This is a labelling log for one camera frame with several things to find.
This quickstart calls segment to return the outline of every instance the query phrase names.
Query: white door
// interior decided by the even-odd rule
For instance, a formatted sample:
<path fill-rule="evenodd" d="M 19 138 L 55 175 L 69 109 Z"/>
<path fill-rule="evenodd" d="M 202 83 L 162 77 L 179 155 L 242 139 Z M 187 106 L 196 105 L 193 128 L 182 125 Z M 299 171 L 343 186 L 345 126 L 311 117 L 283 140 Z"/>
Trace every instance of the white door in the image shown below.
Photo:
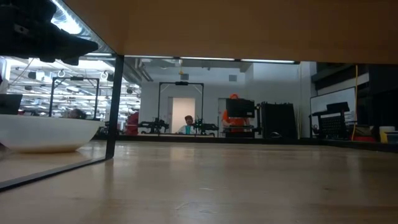
<path fill-rule="evenodd" d="M 182 126 L 187 125 L 185 122 L 187 115 L 195 119 L 195 99 L 173 98 L 172 133 L 176 133 Z"/>

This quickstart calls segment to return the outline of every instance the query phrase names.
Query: ceiling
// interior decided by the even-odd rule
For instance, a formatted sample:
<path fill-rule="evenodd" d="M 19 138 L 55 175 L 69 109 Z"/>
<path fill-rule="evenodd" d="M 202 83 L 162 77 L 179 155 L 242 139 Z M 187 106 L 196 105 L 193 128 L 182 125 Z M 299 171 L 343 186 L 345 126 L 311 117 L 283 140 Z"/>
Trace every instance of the ceiling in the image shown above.
<path fill-rule="evenodd" d="M 41 62 L 39 59 L 21 59 L 15 57 L 0 58 L 6 60 L 11 66 L 9 77 L 8 94 L 23 94 L 21 108 L 23 110 L 36 111 L 46 115 L 49 112 L 50 94 L 53 77 L 84 77 L 99 78 L 99 97 L 97 118 L 104 118 L 106 109 L 110 108 L 113 82 L 107 77 L 112 75 L 114 67 L 109 60 L 114 58 L 102 57 L 102 60 L 89 60 L 90 57 L 82 57 L 79 66 L 71 66 L 57 60 L 54 63 Z M 53 112 L 56 116 L 63 116 L 67 111 L 78 108 L 89 116 L 94 114 L 96 81 L 64 80 L 56 82 L 54 90 Z M 128 82 L 125 78 L 122 81 L 121 101 L 119 116 L 125 118 L 132 110 L 140 108 L 141 88 L 135 83 Z"/>
<path fill-rule="evenodd" d="M 396 0 L 64 1 L 118 54 L 398 63 Z"/>

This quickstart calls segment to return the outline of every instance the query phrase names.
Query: overhead lamp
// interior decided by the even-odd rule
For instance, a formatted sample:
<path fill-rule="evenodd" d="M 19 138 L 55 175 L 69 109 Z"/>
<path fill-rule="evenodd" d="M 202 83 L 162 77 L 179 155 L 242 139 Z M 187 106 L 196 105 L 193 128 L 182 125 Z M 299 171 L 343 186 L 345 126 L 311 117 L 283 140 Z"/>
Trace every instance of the overhead lamp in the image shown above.
<path fill-rule="evenodd" d="M 241 59 L 242 62 L 253 62 L 253 63 L 295 63 L 295 61 L 288 60 L 260 60 L 260 59 Z"/>
<path fill-rule="evenodd" d="M 134 57 L 134 58 L 159 58 L 159 59 L 172 59 L 174 57 L 170 56 L 150 56 L 150 55 L 126 55 L 125 57 Z"/>
<path fill-rule="evenodd" d="M 180 57 L 181 59 L 190 60 L 223 60 L 223 61 L 235 61 L 233 58 L 205 58 L 205 57 Z"/>
<path fill-rule="evenodd" d="M 67 91 L 78 93 L 80 90 L 76 87 L 68 86 Z"/>
<path fill-rule="evenodd" d="M 107 73 L 106 71 L 104 71 L 103 73 L 101 73 L 101 79 L 102 79 L 102 80 L 108 79 L 108 73 Z"/>
<path fill-rule="evenodd" d="M 55 17 L 52 18 L 51 23 L 55 24 L 58 28 L 67 31 L 70 34 L 79 34 L 82 32 L 83 28 L 80 27 L 76 21 L 69 15 L 66 9 L 64 9 L 61 4 L 57 0 L 52 0 L 52 2 L 57 6 L 59 10 L 61 10 L 63 16 L 65 16 L 63 20 L 58 20 Z"/>
<path fill-rule="evenodd" d="M 27 77 L 28 78 L 30 78 L 30 79 L 36 79 L 36 72 L 29 72 L 28 74 L 27 74 Z"/>
<path fill-rule="evenodd" d="M 50 97 L 51 96 L 51 94 L 41 94 L 41 93 L 22 93 L 22 94 L 24 96 L 38 96 L 38 97 Z M 87 96 L 87 95 L 54 94 L 53 96 L 54 97 L 74 97 L 74 98 L 79 98 L 79 99 L 95 100 L 95 96 Z M 98 100 L 110 100 L 110 99 L 112 99 L 112 97 L 98 96 Z M 131 95 L 131 96 L 121 95 L 120 99 L 121 100 L 138 100 L 138 98 L 134 95 Z"/>
<path fill-rule="evenodd" d="M 85 59 L 85 60 L 102 60 L 102 61 L 116 60 L 116 58 L 106 58 L 106 57 L 104 57 L 104 58 L 102 58 L 102 57 L 84 57 L 83 59 Z"/>
<path fill-rule="evenodd" d="M 114 71 L 114 67 L 108 65 L 102 60 L 80 60 L 77 68 L 82 70 Z"/>
<path fill-rule="evenodd" d="M 60 77 L 60 78 L 65 77 L 65 72 L 63 71 L 63 69 L 60 70 L 60 71 L 57 73 L 57 76 Z"/>
<path fill-rule="evenodd" d="M 133 88 L 131 88 L 131 87 L 127 88 L 126 93 L 132 94 L 133 93 Z"/>
<path fill-rule="evenodd" d="M 69 84 L 67 84 L 67 83 L 65 83 L 65 82 L 62 82 L 61 85 L 66 85 L 66 86 L 68 86 Z"/>
<path fill-rule="evenodd" d="M 112 57 L 111 53 L 88 53 L 85 56 L 92 56 L 92 57 Z"/>

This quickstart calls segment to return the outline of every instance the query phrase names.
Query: computer monitor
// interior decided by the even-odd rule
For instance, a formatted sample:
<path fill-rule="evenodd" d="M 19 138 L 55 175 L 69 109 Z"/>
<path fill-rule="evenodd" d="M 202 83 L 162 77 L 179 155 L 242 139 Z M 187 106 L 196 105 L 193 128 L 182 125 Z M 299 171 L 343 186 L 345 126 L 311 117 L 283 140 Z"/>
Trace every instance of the computer monitor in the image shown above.
<path fill-rule="evenodd" d="M 0 94 L 0 114 L 17 115 L 22 94 Z"/>
<path fill-rule="evenodd" d="M 348 102 L 331 103 L 326 105 L 326 108 L 329 112 L 335 112 L 335 113 L 349 111 Z"/>
<path fill-rule="evenodd" d="M 245 99 L 226 99 L 226 110 L 231 118 L 254 118 L 254 101 Z"/>

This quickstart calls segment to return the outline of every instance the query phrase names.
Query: black equipment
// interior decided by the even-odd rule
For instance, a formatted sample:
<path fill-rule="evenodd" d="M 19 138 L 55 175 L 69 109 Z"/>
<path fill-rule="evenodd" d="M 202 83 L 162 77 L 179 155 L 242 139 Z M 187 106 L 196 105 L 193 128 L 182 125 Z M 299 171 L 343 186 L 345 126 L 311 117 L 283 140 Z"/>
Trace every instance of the black equipment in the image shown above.
<path fill-rule="evenodd" d="M 229 126 L 224 128 L 226 138 L 255 138 L 256 133 L 261 134 L 261 107 L 254 106 L 254 101 L 245 99 L 226 99 L 226 110 L 230 118 L 255 118 L 257 115 L 257 127 L 247 126 Z"/>
<path fill-rule="evenodd" d="M 270 104 L 262 102 L 261 112 L 264 130 L 262 137 L 264 139 L 297 139 L 297 128 L 293 104 Z"/>
<path fill-rule="evenodd" d="M 138 124 L 138 128 L 148 128 L 150 129 L 149 134 L 160 134 L 160 131 L 162 128 L 164 128 L 164 133 L 166 133 L 166 130 L 168 130 L 170 127 L 169 124 L 167 124 L 164 120 L 155 118 L 155 121 L 150 122 L 150 121 L 142 121 Z M 141 131 L 141 134 L 147 134 L 146 131 Z"/>
<path fill-rule="evenodd" d="M 0 94 L 0 114 L 17 115 L 22 94 Z"/>
<path fill-rule="evenodd" d="M 218 131 L 219 130 L 217 125 L 203 123 L 202 119 L 197 119 L 195 121 L 195 123 L 193 124 L 193 127 L 196 130 L 199 130 L 199 131 L 197 131 L 197 133 L 200 133 L 202 135 L 206 134 L 206 131 Z"/>
<path fill-rule="evenodd" d="M 0 0 L 0 55 L 78 65 L 80 56 L 98 49 L 52 24 L 56 10 L 49 0 Z"/>
<path fill-rule="evenodd" d="M 326 105 L 329 113 L 340 113 L 349 111 L 348 102 L 331 103 Z"/>
<path fill-rule="evenodd" d="M 347 139 L 348 130 L 345 122 L 345 112 L 349 111 L 348 103 L 332 103 L 326 106 L 326 111 L 313 113 L 318 117 L 319 127 L 316 130 L 319 138 Z"/>
<path fill-rule="evenodd" d="M 99 127 L 98 130 L 97 130 L 96 135 L 99 135 L 99 136 L 107 136 L 108 133 L 109 133 L 109 121 L 105 121 L 105 126 Z M 124 132 L 121 131 L 121 130 L 118 130 L 118 131 L 116 132 L 116 135 L 118 135 L 118 136 L 119 136 L 119 135 L 122 135 L 122 134 L 124 134 Z"/>
<path fill-rule="evenodd" d="M 254 118 L 254 101 L 245 99 L 226 99 L 226 110 L 230 118 Z"/>

